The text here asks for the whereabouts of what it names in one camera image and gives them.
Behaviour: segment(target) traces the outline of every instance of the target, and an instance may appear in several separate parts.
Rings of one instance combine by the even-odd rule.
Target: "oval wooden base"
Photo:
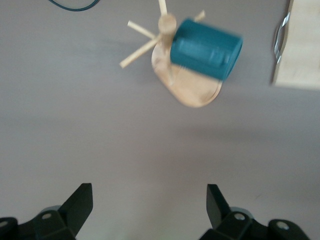
[[[203,107],[220,92],[222,81],[172,64],[170,51],[165,52],[161,43],[154,47],[151,64],[162,83],[183,105]]]

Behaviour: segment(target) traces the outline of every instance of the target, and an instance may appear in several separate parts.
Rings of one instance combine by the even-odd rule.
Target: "curved wire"
[[[49,0],[49,1],[62,9],[72,11],[72,12],[81,12],[81,11],[85,11],[85,10],[88,10],[88,9],[94,7],[100,0],[94,0],[90,5],[82,7],[82,8],[69,8],[69,7],[63,6],[63,5],[55,2],[54,0]]]

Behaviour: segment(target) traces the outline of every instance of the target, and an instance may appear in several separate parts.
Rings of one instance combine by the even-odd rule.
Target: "gray surface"
[[[320,93],[270,86],[287,4],[168,0],[178,23],[205,9],[206,23],[244,37],[218,98],[193,109],[157,79],[151,52],[119,67],[147,41],[128,20],[156,33],[158,1],[101,0],[81,13],[1,1],[0,216],[23,223],[91,182],[78,240],[196,240],[216,183],[262,224],[288,219],[319,239]]]

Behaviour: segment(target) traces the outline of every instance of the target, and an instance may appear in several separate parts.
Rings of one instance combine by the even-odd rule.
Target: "silver handle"
[[[280,31],[281,29],[287,24],[290,18],[290,12],[285,16],[280,26],[277,28],[276,35],[275,35],[275,41],[274,41],[274,55],[276,58],[276,63],[278,64],[281,60],[281,48],[279,46],[279,37],[280,37]]]

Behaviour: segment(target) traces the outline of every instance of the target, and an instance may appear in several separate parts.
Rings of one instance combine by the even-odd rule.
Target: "blue cup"
[[[198,73],[225,80],[234,68],[243,39],[186,19],[173,38],[170,59]]]

